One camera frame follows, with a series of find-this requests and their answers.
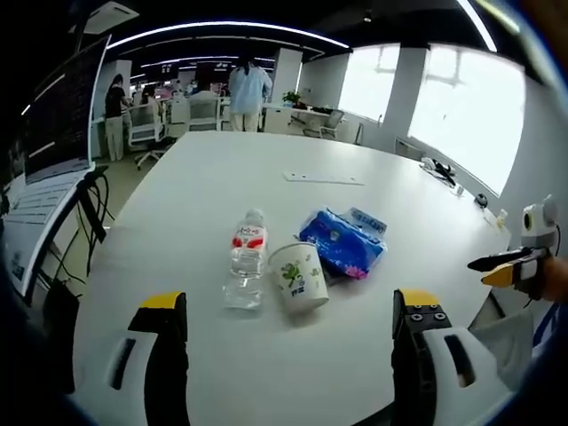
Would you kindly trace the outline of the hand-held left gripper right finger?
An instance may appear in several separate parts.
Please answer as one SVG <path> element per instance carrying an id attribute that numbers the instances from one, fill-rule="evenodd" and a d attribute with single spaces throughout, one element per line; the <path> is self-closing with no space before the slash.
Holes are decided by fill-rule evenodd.
<path id="1" fill-rule="evenodd" d="M 394 291 L 391 338 L 392 425 L 486 425 L 507 402 L 494 355 L 431 293 Z"/>

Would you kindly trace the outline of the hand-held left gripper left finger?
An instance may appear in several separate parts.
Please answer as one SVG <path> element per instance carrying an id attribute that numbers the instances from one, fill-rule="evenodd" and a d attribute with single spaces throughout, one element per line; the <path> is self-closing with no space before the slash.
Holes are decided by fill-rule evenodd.
<path id="1" fill-rule="evenodd" d="M 76 360 L 72 397 L 94 425 L 188 425 L 186 295 L 149 297 Z"/>

